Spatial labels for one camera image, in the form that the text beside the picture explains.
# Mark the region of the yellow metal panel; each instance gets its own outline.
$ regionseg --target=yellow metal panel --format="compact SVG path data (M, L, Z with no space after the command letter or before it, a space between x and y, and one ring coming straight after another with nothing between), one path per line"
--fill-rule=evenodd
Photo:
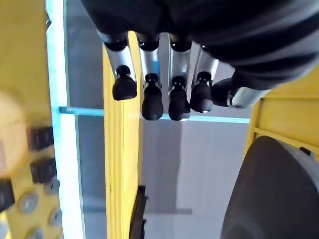
M61 227L48 224L50 212L59 207L58 197L46 196L30 172L32 161L54 156L53 146L37 153L28 150L28 130L52 125L44 3L0 1L0 176L11 179L16 201L0 215L9 225L6 239L24 239L33 228L42 229L46 239L62 236ZM35 211L26 215L17 202L29 191L39 199Z
M319 67L261 99L252 114L246 149L257 135L268 135L294 147L305 147L319 160L318 77Z
M133 32L129 33L129 42L140 89L140 58ZM128 239L138 188L141 95L126 101L113 100L114 76L105 49L103 75L107 236Z

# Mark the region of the metal screw head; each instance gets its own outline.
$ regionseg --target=metal screw head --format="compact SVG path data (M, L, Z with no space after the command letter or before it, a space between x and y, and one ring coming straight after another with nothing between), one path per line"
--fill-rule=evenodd
M54 209L49 216L49 224L54 227L62 225L62 211L60 209Z
M0 239L5 239L8 234L9 226L7 223L0 221Z
M55 195L59 192L60 181L57 177L53 177L49 182L44 184L44 192L46 195Z
M38 204L39 197L35 192L23 194L18 202L18 209L21 213L29 214L34 211Z
M31 230L25 239L43 239L43 232L40 229Z

